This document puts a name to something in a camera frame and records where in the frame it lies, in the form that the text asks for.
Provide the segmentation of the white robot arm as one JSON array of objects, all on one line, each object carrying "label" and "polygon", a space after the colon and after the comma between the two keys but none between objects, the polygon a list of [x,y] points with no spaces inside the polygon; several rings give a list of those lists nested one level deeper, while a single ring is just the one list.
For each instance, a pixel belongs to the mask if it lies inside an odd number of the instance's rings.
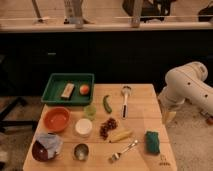
[{"label": "white robot arm", "polygon": [[173,120],[176,110],[186,99],[201,109],[208,124],[213,124],[213,87],[205,83],[207,76],[206,66],[197,61],[175,67],[166,73],[166,86],[158,95],[163,124]]}]

